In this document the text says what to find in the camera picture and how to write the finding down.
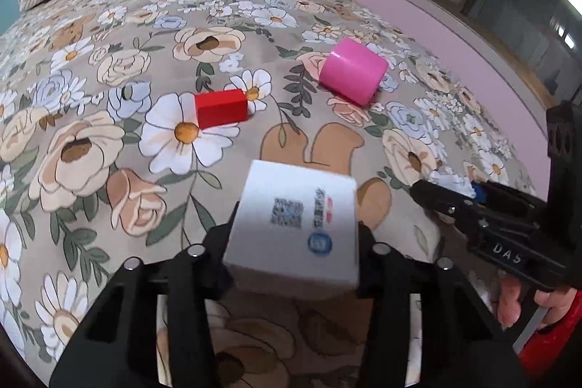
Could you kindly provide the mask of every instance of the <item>white box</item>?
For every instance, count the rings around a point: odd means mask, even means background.
[[[355,289],[356,181],[255,160],[223,262],[243,291],[319,300]]]

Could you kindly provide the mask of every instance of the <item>human hand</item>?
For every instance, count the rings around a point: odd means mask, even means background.
[[[522,313],[522,307],[518,301],[522,285],[513,276],[500,278],[499,283],[501,284],[501,294],[497,308],[497,319],[504,326],[511,327]],[[556,291],[551,293],[537,291],[534,297],[535,303],[542,308],[549,309],[538,329],[555,324],[563,318],[572,306],[575,296],[576,290],[566,285],[559,286]]]

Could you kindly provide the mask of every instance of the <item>pink wall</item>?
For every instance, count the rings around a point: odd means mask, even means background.
[[[407,0],[357,1],[431,50],[475,94],[513,143],[538,196],[545,199],[549,181],[547,141],[501,75],[449,28]]]

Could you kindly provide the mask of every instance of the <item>qr code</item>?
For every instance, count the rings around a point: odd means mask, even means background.
[[[271,224],[301,228],[302,216],[302,202],[275,198],[275,205],[273,205],[273,212],[271,213]]]

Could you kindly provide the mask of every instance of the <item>pink cylinder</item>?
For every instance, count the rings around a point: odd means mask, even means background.
[[[354,103],[365,106],[376,92],[388,62],[360,43],[344,38],[332,50],[319,82]]]

